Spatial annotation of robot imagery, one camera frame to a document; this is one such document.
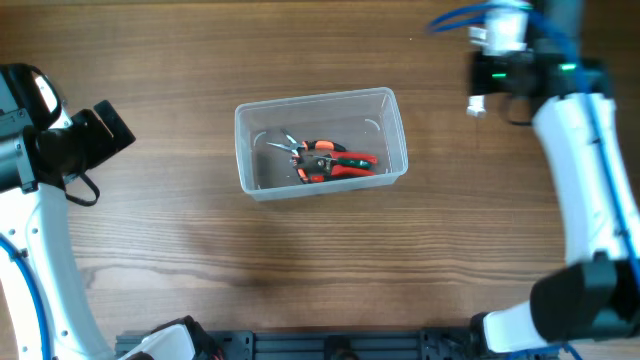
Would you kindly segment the clear plastic storage container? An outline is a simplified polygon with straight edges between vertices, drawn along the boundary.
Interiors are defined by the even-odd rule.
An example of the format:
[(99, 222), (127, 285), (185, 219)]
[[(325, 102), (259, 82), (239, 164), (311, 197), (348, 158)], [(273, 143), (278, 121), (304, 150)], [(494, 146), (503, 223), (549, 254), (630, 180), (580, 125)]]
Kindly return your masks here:
[(256, 201), (391, 185), (409, 167), (387, 87), (242, 104), (235, 150), (241, 187)]

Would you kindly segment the orange black needle-nose pliers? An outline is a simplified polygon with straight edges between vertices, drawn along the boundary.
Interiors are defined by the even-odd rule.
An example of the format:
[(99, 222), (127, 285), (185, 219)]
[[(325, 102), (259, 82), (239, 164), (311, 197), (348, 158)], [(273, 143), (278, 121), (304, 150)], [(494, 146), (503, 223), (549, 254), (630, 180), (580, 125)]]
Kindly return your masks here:
[(268, 142), (268, 145), (279, 148), (286, 152), (290, 152), (291, 156), (291, 164), (296, 169), (296, 173), (303, 184), (308, 184), (310, 182), (310, 177), (303, 169), (298, 169), (297, 166), (303, 163), (302, 152), (312, 151), (312, 150), (331, 150), (338, 152), (346, 152), (346, 148), (338, 143), (329, 140), (312, 140), (312, 141), (302, 141), (298, 142), (294, 139), (294, 137), (285, 129), (282, 129), (282, 133), (288, 139), (289, 144), (277, 144)]

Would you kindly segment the green handled screwdriver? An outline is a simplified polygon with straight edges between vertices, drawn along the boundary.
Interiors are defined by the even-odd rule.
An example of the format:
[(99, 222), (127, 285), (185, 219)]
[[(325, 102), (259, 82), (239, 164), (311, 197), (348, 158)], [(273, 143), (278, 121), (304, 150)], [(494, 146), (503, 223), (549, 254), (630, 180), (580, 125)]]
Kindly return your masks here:
[(364, 169), (364, 170), (369, 170), (373, 166), (372, 162), (362, 160), (362, 159), (332, 158), (328, 156), (317, 156), (317, 155), (314, 155), (314, 158), (324, 160), (325, 162), (328, 162), (331, 165), (340, 165), (340, 166), (352, 167), (352, 168)]

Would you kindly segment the red handled cutting pliers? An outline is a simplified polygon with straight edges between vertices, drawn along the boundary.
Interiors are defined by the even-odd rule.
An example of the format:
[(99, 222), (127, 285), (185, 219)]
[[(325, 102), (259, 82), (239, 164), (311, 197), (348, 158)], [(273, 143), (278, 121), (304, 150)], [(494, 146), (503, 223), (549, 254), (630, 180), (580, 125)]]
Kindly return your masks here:
[(303, 169), (310, 177), (309, 183), (322, 183), (333, 180), (342, 180), (354, 177), (366, 177), (373, 176), (375, 172), (373, 168), (378, 164), (378, 158), (375, 155), (354, 153), (354, 152), (330, 152), (326, 155), (332, 158), (349, 158), (349, 159), (362, 159), (370, 161), (373, 166), (369, 170), (357, 169), (352, 167), (345, 167), (340, 165), (331, 165), (324, 160), (314, 158), (314, 155), (302, 155), (303, 163), (298, 165), (298, 169)]

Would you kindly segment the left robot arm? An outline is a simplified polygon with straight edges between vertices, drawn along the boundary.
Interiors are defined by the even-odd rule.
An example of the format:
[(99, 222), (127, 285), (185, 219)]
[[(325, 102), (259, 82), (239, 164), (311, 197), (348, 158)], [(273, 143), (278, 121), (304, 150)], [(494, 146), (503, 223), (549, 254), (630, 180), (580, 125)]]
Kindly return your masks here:
[(68, 193), (90, 169), (134, 143), (104, 100), (73, 116), (49, 78), (1, 67), (1, 285), (21, 359), (115, 359), (91, 312), (72, 252)]

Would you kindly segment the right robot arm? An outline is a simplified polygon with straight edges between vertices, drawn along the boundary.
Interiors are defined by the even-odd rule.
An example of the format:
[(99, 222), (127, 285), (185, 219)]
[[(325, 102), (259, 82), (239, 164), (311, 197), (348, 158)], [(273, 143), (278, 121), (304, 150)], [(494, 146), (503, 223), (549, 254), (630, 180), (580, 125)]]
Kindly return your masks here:
[(467, 8), (476, 52), (468, 112), (489, 94), (526, 99), (563, 220), (565, 265), (527, 300), (472, 322), (473, 354), (517, 358), (639, 333), (639, 210), (624, 168), (603, 64), (580, 55), (579, 1)]

